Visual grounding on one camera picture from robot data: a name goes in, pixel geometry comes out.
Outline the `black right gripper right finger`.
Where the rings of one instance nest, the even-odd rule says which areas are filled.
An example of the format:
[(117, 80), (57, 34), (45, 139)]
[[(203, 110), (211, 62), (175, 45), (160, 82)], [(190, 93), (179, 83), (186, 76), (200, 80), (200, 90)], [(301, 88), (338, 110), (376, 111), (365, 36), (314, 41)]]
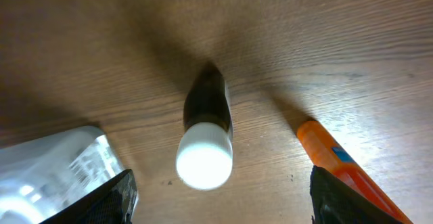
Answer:
[(314, 224), (401, 224), (319, 166), (311, 172), (310, 195)]

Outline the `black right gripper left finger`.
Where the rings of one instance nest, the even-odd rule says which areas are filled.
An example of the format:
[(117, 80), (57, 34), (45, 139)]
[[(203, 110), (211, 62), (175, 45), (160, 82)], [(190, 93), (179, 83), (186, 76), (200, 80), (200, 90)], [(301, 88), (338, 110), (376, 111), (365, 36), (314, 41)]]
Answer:
[(135, 176), (126, 169), (41, 224), (129, 224), (138, 199)]

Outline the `orange tablet tube white cap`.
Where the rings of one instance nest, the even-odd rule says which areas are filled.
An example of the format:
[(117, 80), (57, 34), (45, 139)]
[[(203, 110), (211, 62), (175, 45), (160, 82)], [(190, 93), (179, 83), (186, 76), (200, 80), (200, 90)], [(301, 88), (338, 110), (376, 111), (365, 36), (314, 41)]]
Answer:
[(397, 220), (411, 222), (319, 122), (304, 122), (297, 129), (296, 136), (314, 165), (325, 168)]

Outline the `dark bottle white cap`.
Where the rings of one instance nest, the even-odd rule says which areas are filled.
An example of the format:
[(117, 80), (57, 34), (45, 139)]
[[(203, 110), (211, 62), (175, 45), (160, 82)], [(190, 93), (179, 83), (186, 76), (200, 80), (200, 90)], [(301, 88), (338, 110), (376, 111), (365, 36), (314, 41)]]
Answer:
[(199, 71), (187, 94), (183, 125), (175, 160), (179, 178), (202, 191), (222, 186), (233, 168), (233, 121), (227, 84), (212, 62)]

